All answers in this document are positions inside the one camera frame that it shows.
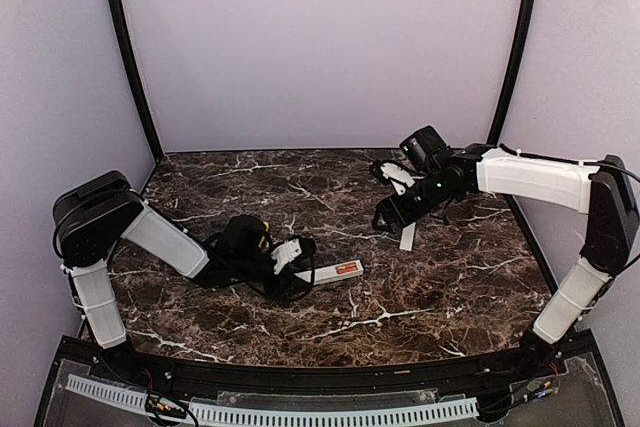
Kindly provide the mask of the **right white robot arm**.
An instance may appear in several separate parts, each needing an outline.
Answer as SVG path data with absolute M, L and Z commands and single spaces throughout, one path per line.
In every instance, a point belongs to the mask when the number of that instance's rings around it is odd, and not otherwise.
M 515 371 L 531 377 L 549 363 L 579 317 L 593 308 L 615 278 L 636 262 L 631 249 L 639 208 L 621 158 L 572 160 L 473 143 L 455 149 L 426 126 L 400 145 L 410 166 L 376 160 L 371 174 L 394 188 L 381 200 L 372 226 L 394 232 L 469 193 L 519 196 L 587 216 L 584 245 L 551 300 L 524 332 Z

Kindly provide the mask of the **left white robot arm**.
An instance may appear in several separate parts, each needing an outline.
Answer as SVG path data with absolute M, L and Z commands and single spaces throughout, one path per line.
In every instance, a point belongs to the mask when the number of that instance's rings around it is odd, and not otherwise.
M 268 223 L 242 214 L 199 241 L 153 208 L 116 170 L 60 196 L 52 215 L 53 249 L 103 349 L 127 340 L 108 273 L 121 241 L 137 245 L 202 288 L 243 283 L 266 299 L 289 303 L 308 295 L 316 281 L 313 239 L 293 236 L 275 242 Z

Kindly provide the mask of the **yellow handled screwdriver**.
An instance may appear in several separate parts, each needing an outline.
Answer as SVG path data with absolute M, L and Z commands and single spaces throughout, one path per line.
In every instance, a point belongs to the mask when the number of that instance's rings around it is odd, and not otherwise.
M 261 238 L 258 243 L 258 248 L 261 252 L 268 251 L 272 245 L 272 238 L 270 234 L 270 224 L 267 221 L 262 222 L 264 229 L 261 233 Z

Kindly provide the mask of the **white battery cover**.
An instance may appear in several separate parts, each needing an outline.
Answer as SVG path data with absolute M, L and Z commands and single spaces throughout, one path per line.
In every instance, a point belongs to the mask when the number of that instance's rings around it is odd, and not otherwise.
M 413 250 L 415 239 L 416 224 L 412 223 L 404 227 L 401 231 L 399 248 L 403 251 L 411 252 Z

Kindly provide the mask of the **white remote control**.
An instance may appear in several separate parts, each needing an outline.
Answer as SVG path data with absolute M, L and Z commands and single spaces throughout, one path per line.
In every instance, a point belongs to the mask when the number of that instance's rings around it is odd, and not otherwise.
M 299 278 L 308 281 L 308 282 L 312 282 L 314 285 L 323 285 L 323 284 L 328 284 L 328 283 L 334 283 L 334 282 L 338 282 L 341 280 L 347 280 L 350 278 L 339 278 L 336 272 L 336 267 L 338 265 L 341 264 L 345 264 L 345 263 L 357 263 L 359 266 L 359 270 L 363 271 L 364 273 L 364 268 L 362 263 L 359 260 L 353 260 L 353 261 L 348 261 L 348 262 L 343 262 L 343 263 L 339 263 L 339 264 L 335 264 L 335 265 L 330 265 L 330 266 L 325 266 L 325 267 L 321 267 L 321 268 L 317 268 L 315 270 L 315 277 L 314 277 L 314 281 L 311 281 L 311 271 L 302 271 L 302 272 L 297 272 L 295 273 L 295 276 L 298 276 Z

